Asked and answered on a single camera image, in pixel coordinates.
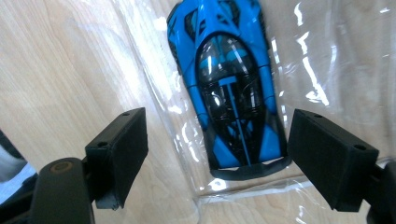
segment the toy car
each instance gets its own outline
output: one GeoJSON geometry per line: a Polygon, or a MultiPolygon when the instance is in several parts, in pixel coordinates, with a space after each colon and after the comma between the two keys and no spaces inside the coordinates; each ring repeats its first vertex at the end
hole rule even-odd
{"type": "Polygon", "coordinates": [[[184,0],[167,24],[169,47],[203,130],[211,174],[246,180],[290,164],[259,2],[184,0]]]}

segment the wooden surface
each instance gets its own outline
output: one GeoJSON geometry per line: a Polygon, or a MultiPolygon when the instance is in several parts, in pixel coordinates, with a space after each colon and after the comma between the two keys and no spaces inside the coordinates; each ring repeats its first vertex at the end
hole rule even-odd
{"type": "MultiPolygon", "coordinates": [[[[312,187],[199,203],[197,195],[213,193],[216,182],[167,45],[165,20],[176,2],[2,1],[0,128],[38,171],[60,158],[83,158],[84,147],[118,114],[144,106],[148,157],[125,208],[95,210],[97,223],[362,223],[367,204],[358,214],[335,213],[312,187]]],[[[380,148],[382,157],[394,156],[394,6],[347,0],[262,6],[277,47],[272,63],[286,127],[293,108],[309,109],[380,148]]],[[[292,165],[225,185],[246,189],[300,174],[292,165]]]]}

